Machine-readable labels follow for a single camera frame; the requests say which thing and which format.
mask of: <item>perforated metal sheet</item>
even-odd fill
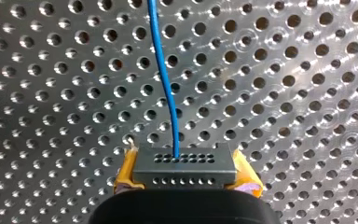
[[[182,146],[242,149],[283,223],[358,223],[358,1],[163,0],[159,23]],[[146,1],[0,0],[0,223],[86,222],[129,136],[171,143],[163,96]]]

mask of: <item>black plastic housing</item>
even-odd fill
[[[227,189],[145,189],[103,202],[89,224],[279,224],[262,200]]]

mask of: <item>yellow tape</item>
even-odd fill
[[[260,178],[258,178],[255,170],[252,168],[251,164],[246,160],[246,157],[236,149],[232,155],[235,168],[237,169],[237,177],[235,184],[226,186],[226,189],[235,189],[243,184],[257,184],[260,189],[254,189],[253,195],[259,198],[263,192],[263,183]]]

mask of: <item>blue wire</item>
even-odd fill
[[[158,17],[157,17],[157,4],[156,0],[147,0],[149,16],[150,16],[150,28],[152,31],[153,45],[156,52],[156,60],[161,77],[162,87],[167,97],[168,108],[171,114],[172,124],[172,138],[173,148],[172,154],[175,158],[179,157],[179,128],[178,117],[176,115],[175,100],[172,96],[170,79],[168,78],[167,68],[165,67],[164,52],[162,51],[161,39],[159,37]]]

